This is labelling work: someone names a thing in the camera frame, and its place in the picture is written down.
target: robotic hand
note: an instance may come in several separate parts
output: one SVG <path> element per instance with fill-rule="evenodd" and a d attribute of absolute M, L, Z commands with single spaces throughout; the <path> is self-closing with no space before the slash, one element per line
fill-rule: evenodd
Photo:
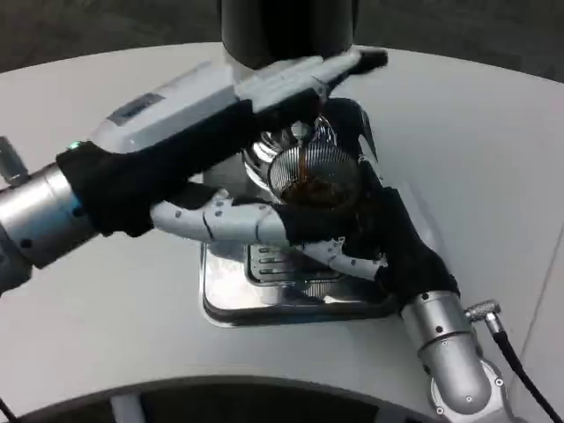
<path fill-rule="evenodd" d="M 205 63 L 117 109 L 93 133 L 28 176 L 0 139 L 0 292 L 31 277 L 97 234 L 137 237 L 154 227 L 200 240 L 294 246 L 393 293 L 424 368 L 431 400 L 448 421 L 516 421 L 501 375 L 481 357 L 456 281 L 419 237 L 417 202 L 386 187 L 374 157 L 359 154 L 363 195 L 351 213 L 232 198 L 189 182 L 250 145 L 261 131 L 313 122 L 350 75 L 385 65 L 381 50 L 311 57 L 238 85 L 229 66 Z M 326 242 L 344 239 L 329 254 Z"/>

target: espresso machine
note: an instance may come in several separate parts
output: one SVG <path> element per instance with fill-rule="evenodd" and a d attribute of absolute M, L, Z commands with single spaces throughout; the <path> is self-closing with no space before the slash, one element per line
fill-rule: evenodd
<path fill-rule="evenodd" d="M 356 0 L 219 1 L 226 60 L 245 80 L 266 78 L 302 57 L 343 53 L 353 44 L 357 9 Z M 205 172 L 203 182 L 236 196 L 279 201 L 268 182 L 272 161 L 312 139 L 352 156 L 358 156 L 360 139 L 362 153 L 376 158 L 362 107 L 329 99 L 314 122 L 261 133 L 240 155 Z M 338 242 L 329 246 L 340 248 Z M 228 325 L 381 317 L 396 310 L 374 281 L 342 275 L 297 249 L 225 241 L 202 246 L 200 292 L 208 316 Z"/>

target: metal wrist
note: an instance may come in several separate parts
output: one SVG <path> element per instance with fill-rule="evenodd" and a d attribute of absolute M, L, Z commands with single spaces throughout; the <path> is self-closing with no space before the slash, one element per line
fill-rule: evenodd
<path fill-rule="evenodd" d="M 96 234 L 55 164 L 0 193 L 0 225 L 21 256 L 40 269 Z"/>

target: gray carpet floor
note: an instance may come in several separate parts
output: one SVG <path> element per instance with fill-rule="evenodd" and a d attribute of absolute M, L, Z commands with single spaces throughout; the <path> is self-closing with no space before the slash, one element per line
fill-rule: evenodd
<path fill-rule="evenodd" d="M 218 40 L 215 0 L 0 2 L 0 71 L 121 48 Z M 356 41 L 564 81 L 561 0 L 360 0 Z"/>

